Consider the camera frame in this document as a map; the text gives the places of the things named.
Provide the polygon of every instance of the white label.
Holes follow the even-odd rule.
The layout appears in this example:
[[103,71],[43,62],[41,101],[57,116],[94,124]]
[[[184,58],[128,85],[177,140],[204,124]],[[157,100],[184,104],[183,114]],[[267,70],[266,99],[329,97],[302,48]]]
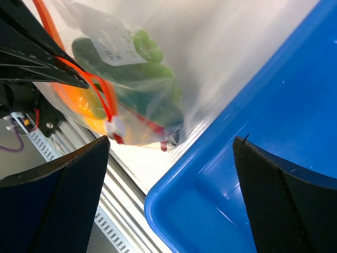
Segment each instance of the white label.
[[64,1],[64,5],[74,14],[103,62],[111,66],[147,62],[137,53],[129,31],[116,17],[74,1]]

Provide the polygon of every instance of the blue plastic tray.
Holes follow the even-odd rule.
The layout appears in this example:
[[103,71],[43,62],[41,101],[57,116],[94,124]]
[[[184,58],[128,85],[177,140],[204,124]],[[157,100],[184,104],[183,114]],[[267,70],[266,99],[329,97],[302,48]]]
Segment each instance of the blue plastic tray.
[[151,189],[146,218],[174,252],[256,252],[235,136],[337,178],[337,1],[322,0]]

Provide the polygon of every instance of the bag of vegetables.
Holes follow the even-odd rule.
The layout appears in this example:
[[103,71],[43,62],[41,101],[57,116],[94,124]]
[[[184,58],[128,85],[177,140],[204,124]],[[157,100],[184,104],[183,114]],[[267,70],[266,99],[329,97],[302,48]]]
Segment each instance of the bag of vegetables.
[[[112,86],[118,118],[125,127],[123,143],[177,145],[184,122],[182,95],[173,70],[146,30],[73,0],[33,0],[45,29],[81,68]],[[95,89],[104,92],[99,80]],[[50,102],[84,126],[106,134],[106,115],[93,90],[37,84]]]

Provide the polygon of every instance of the green vegetable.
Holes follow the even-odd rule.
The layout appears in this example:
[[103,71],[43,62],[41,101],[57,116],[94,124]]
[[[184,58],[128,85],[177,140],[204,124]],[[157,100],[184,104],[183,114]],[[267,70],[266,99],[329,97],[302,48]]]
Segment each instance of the green vegetable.
[[[144,32],[139,31],[135,36],[148,43],[151,40]],[[151,62],[148,63],[111,66],[101,60],[89,38],[76,39],[72,50],[76,62],[85,71],[115,84],[119,104],[165,128],[176,128],[183,124],[181,90],[173,70],[159,64],[163,59],[162,51],[150,48],[147,52]]]

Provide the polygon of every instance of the white surface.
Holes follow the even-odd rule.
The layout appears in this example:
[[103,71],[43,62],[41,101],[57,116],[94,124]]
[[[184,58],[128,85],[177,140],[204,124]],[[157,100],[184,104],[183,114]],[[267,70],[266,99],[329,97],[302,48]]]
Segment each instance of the white surface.
[[165,153],[112,143],[113,151],[146,191],[214,121],[318,2],[78,1],[145,28],[163,50],[183,90],[188,138],[181,146]]

